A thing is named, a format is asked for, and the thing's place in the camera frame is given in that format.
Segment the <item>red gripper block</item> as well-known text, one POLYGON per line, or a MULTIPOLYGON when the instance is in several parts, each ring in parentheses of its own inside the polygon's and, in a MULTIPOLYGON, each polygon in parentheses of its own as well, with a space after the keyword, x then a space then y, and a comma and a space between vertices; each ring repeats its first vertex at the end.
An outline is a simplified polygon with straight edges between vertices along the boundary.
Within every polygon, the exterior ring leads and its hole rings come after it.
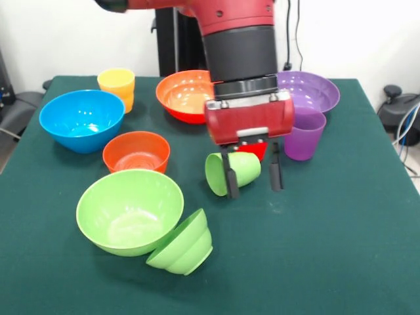
MULTIPOLYGON (((237 144, 249 137, 276 138, 288 135, 293 127, 295 108, 290 97, 251 106, 225 108, 220 102, 209 101, 205 105, 204 115, 211 138, 220 146, 227 196, 236 199, 240 193, 226 145, 237 144)), ((280 191, 283 189, 283 179, 277 140, 271 142, 271 153, 271 189, 280 191)))

